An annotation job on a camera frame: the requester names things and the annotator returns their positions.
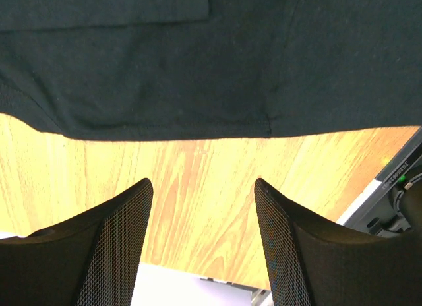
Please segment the black t shirt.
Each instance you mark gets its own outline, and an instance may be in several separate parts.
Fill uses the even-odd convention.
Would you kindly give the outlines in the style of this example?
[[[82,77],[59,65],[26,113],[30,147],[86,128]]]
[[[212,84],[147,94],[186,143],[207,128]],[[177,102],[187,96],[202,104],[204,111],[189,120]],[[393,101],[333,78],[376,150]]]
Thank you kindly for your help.
[[[421,124],[421,0],[1,0],[1,112],[80,140]]]

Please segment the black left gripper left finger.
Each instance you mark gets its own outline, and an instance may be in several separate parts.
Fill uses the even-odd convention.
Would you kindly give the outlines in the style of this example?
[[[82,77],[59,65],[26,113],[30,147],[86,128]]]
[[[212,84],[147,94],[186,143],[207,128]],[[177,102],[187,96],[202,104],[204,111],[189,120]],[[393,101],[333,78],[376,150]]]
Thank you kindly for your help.
[[[2,305],[130,305],[152,208],[142,179],[27,237],[1,240]]]

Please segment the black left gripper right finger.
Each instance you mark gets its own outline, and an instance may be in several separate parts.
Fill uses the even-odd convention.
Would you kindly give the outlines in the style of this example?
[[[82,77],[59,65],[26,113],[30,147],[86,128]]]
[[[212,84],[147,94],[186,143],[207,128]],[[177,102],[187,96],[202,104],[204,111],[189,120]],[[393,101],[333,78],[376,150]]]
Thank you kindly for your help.
[[[421,185],[400,210],[411,228],[395,237],[336,224],[263,179],[256,212],[275,305],[420,305]]]

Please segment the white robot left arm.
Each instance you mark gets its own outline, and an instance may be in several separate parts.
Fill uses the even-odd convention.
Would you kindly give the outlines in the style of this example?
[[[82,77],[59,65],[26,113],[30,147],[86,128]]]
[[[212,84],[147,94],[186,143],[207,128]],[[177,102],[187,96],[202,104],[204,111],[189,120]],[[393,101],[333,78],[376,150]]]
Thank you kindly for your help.
[[[339,224],[256,181],[273,304],[421,304],[421,133],[397,163]],[[1,304],[130,305],[153,194],[143,179],[64,222],[2,239]]]

